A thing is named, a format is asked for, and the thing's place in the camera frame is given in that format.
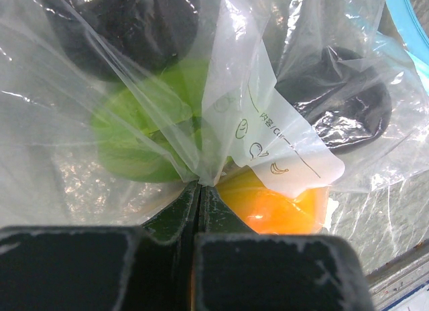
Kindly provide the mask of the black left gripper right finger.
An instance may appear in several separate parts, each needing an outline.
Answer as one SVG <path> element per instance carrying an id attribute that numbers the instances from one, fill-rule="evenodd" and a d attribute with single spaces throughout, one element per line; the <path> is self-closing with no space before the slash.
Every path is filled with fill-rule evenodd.
<path id="1" fill-rule="evenodd" d="M 330 235 L 259 235 L 212 187 L 200 195 L 193 310 L 372 310 L 359 258 Z"/>

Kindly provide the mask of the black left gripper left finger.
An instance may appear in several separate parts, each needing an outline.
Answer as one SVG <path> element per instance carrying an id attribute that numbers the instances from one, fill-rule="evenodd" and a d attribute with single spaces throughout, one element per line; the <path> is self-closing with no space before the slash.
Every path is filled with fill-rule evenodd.
<path id="1" fill-rule="evenodd" d="M 187 310 L 201 188 L 132 227 L 1 229 L 2 310 Z"/>

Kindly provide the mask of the orange fake fruit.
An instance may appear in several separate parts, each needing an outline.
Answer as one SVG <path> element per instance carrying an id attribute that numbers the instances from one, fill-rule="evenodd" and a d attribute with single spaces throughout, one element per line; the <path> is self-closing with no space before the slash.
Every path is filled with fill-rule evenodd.
<path id="1" fill-rule="evenodd" d="M 222 178 L 216 185 L 221 200 L 259 234 L 307 235 L 321 230 L 329 188 L 307 189 L 288 198 L 265 187 L 250 169 Z"/>

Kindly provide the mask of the green fake fruit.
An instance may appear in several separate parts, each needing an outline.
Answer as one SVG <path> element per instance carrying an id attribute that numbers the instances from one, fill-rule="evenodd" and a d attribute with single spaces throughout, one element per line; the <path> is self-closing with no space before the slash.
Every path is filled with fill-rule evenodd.
<path id="1" fill-rule="evenodd" d="M 221 143 L 202 118 L 207 59 L 185 59 L 143 78 L 138 91 L 123 88 L 97 107 L 91 127 L 101 165 L 110 173 L 146 183 L 196 178 L 223 163 Z"/>

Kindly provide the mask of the clear bag with teal zipper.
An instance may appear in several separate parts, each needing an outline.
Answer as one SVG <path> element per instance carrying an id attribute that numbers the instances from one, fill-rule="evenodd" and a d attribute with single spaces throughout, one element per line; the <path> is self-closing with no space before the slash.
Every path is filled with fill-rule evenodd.
<path id="1" fill-rule="evenodd" d="M 91 118 L 168 66 L 146 70 L 91 30 L 115 74 L 102 80 L 64 53 L 41 0 L 1 0 L 1 225 L 140 225 L 188 184 L 216 189 L 250 169 L 288 198 L 329 188 L 320 231 L 350 239 L 366 270 L 391 259 L 405 248 L 400 221 L 411 209 L 388 207 L 387 195 L 428 171 L 428 94 L 411 56 L 379 31 L 386 1 L 200 0 L 195 40 L 177 63 L 209 61 L 202 118 L 232 162 L 146 183 L 101 165 Z M 382 136 L 341 155 L 275 89 L 326 46 L 372 59 L 392 101 Z"/>

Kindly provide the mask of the dark fake fruit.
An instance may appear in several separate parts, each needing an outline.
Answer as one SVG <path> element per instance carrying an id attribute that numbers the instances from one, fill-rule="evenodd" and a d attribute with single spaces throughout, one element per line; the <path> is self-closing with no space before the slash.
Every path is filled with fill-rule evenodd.
<path id="1" fill-rule="evenodd" d="M 102 80 L 115 74 L 99 52 L 108 46 L 157 72 L 183 59 L 195 40 L 200 0 L 41 0 L 68 58 Z"/>
<path id="2" fill-rule="evenodd" d="M 305 57 L 275 89 L 335 155 L 366 146 L 387 129 L 392 101 L 372 59 L 337 46 Z"/>

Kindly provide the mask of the aluminium frame rail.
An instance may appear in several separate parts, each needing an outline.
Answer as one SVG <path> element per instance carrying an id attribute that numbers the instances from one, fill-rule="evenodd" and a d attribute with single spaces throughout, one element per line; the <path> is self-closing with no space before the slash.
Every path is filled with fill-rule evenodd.
<path id="1" fill-rule="evenodd" d="M 366 277 L 376 310 L 393 310 L 428 288 L 428 253 L 401 256 Z"/>

